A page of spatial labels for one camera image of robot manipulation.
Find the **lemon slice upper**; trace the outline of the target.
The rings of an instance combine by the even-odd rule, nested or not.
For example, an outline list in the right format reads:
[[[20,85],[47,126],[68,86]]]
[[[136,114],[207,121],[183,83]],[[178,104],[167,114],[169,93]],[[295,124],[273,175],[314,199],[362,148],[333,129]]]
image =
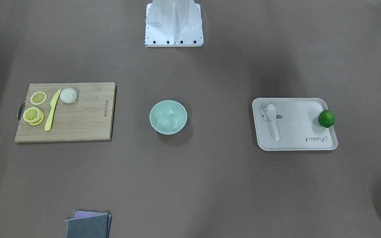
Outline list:
[[[33,105],[41,105],[46,102],[47,98],[47,94],[44,91],[38,91],[30,97],[30,103]]]

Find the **green lime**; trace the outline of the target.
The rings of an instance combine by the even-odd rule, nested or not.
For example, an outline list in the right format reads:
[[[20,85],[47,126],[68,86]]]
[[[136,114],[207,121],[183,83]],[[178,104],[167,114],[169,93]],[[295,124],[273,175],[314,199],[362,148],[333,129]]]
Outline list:
[[[323,110],[318,118],[317,118],[319,125],[321,125],[324,128],[330,128],[334,125],[335,122],[335,116],[334,113],[330,110]]]

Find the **lemon slice stack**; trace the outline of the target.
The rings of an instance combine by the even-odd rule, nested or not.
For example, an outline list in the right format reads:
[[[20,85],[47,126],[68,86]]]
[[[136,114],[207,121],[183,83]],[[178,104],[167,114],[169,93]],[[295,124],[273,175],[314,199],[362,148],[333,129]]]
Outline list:
[[[37,126],[44,122],[45,114],[37,107],[29,107],[23,113],[23,120],[29,125]]]

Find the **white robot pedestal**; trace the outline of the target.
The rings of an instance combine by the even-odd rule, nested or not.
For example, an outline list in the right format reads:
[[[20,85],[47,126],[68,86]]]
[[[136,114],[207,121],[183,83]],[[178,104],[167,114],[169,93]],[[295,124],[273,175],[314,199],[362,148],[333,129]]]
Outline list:
[[[153,0],[146,5],[145,47],[201,47],[201,6],[193,0]]]

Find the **beige rabbit tray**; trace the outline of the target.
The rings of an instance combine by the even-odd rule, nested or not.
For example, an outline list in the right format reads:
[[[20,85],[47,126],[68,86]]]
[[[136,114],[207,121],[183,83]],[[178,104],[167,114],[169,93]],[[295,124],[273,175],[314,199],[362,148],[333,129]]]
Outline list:
[[[280,141],[274,139],[267,106],[274,104]],[[333,127],[319,125],[318,116],[328,109],[320,98],[256,98],[252,102],[255,132],[265,151],[334,150],[338,140]]]

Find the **bamboo cutting board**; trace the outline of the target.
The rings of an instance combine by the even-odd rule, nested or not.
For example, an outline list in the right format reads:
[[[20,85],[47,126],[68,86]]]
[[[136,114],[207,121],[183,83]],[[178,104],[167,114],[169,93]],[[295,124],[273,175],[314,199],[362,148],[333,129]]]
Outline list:
[[[117,85],[115,82],[92,83],[31,83],[25,106],[33,107],[30,97],[38,91],[47,94],[44,104],[38,105],[49,116],[50,101],[58,90],[73,88],[78,97],[73,103],[59,100],[54,112],[52,128],[45,131],[45,123],[29,125],[19,113],[20,121],[15,142],[55,142],[110,140],[115,109]]]

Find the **green ceramic bowl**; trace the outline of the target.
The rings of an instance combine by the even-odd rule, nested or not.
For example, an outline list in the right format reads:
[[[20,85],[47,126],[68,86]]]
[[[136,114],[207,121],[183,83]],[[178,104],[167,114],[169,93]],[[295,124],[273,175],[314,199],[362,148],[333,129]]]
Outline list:
[[[187,123],[185,107],[174,100],[160,101],[149,113],[149,122],[155,131],[163,135],[177,134]]]

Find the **grey folded cloth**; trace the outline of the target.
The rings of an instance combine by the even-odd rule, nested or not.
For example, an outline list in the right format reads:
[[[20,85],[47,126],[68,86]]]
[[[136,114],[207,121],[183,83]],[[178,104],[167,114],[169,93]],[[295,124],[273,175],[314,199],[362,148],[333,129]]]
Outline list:
[[[107,212],[74,210],[65,220],[65,238],[109,238],[111,221]]]

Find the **yellow plastic knife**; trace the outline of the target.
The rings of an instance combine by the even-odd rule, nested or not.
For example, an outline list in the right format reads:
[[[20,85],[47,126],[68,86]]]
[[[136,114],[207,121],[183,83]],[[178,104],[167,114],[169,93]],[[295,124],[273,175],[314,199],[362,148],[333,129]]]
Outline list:
[[[50,107],[51,108],[50,108],[49,114],[47,116],[47,121],[46,121],[45,126],[44,126],[44,130],[45,131],[50,131],[51,128],[52,128],[53,120],[54,120],[54,114],[55,114],[55,110],[56,110],[56,107],[57,107],[57,103],[58,103],[61,91],[62,91],[62,89],[59,89],[54,94],[54,96],[52,97],[52,99],[50,101]]]

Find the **white ceramic spoon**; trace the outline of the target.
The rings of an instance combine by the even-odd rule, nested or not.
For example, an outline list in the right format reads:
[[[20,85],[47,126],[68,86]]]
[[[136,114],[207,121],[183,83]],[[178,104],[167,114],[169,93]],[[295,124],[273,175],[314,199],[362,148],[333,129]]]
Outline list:
[[[272,122],[273,125],[273,132],[274,132],[274,139],[276,142],[280,141],[280,133],[279,133],[279,128],[278,128],[278,123],[277,123],[277,110],[274,104],[269,104],[267,106],[267,113],[268,116]]]

